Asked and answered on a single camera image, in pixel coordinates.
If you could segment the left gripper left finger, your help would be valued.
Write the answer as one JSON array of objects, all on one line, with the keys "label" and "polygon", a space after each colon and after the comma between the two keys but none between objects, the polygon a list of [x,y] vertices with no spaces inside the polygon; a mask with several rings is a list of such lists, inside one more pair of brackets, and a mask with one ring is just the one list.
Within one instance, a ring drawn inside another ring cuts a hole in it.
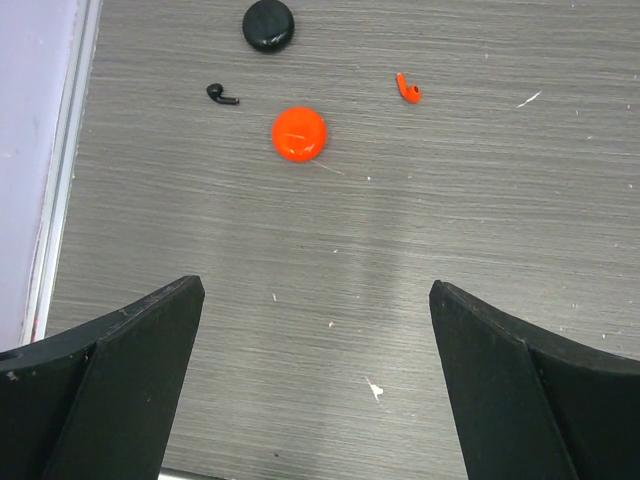
[{"label": "left gripper left finger", "polygon": [[158,477],[205,291],[181,277],[1,355],[4,479]]}]

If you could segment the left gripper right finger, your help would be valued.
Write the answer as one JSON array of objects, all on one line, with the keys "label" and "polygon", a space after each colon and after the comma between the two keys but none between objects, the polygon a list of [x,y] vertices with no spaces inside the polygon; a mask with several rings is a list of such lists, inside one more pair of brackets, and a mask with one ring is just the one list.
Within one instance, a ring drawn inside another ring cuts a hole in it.
[{"label": "left gripper right finger", "polygon": [[639,363],[436,281],[432,325],[471,479],[636,479]]}]

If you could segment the orange earbud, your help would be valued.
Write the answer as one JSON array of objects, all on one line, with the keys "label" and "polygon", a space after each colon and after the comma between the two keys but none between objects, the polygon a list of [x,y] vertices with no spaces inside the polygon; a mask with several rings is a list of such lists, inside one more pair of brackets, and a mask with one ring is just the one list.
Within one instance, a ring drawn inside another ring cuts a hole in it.
[{"label": "orange earbud", "polygon": [[421,91],[416,84],[409,85],[405,75],[401,72],[396,74],[396,84],[400,96],[410,104],[417,104],[421,100]]}]

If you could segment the orange earbud charging case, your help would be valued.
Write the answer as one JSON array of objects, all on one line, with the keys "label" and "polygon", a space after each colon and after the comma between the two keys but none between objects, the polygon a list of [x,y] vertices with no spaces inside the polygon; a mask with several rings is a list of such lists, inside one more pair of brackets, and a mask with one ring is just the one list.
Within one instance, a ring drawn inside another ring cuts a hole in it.
[{"label": "orange earbud charging case", "polygon": [[271,128],[272,144],[285,160],[304,163],[317,157],[326,144],[327,128],[323,117],[308,107],[283,111]]}]

